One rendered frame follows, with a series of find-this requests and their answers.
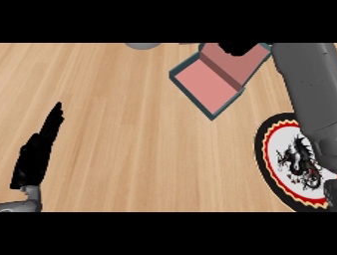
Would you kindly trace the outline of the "white plate with dragon print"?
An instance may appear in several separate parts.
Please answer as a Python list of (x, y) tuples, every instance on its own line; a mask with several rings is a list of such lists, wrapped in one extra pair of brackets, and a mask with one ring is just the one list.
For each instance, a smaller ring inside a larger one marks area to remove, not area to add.
[(259, 170), (275, 195), (297, 212), (327, 212), (324, 184), (337, 174), (318, 164), (294, 113), (272, 116), (254, 138)]

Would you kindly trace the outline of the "pink box with teal rim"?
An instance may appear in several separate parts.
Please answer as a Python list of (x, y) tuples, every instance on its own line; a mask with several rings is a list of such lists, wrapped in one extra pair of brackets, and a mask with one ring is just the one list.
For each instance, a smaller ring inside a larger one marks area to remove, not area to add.
[(266, 43), (243, 56), (228, 54), (217, 43), (201, 43), (198, 52), (169, 71), (170, 80), (212, 121), (241, 96), (269, 57)]

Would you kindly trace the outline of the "grey round object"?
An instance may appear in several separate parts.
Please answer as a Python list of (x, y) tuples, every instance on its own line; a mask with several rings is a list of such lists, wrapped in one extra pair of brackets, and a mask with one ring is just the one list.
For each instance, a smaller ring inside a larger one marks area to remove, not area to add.
[(161, 43), (126, 43), (126, 45), (136, 50), (149, 50), (155, 48)]

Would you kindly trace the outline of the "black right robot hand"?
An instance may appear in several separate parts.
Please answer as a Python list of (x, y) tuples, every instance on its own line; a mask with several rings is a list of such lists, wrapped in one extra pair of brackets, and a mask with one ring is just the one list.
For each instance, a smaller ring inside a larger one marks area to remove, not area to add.
[(219, 43), (219, 47), (226, 54), (241, 57), (256, 46), (256, 43)]

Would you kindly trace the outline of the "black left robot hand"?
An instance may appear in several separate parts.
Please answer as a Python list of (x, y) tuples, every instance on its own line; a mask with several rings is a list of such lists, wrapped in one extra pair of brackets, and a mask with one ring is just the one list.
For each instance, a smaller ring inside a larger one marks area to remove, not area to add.
[(56, 103), (42, 130), (33, 134), (28, 142), (21, 147), (19, 158), (15, 165), (10, 188), (21, 189), (24, 186), (39, 186), (43, 182), (53, 143), (64, 122), (62, 103)]

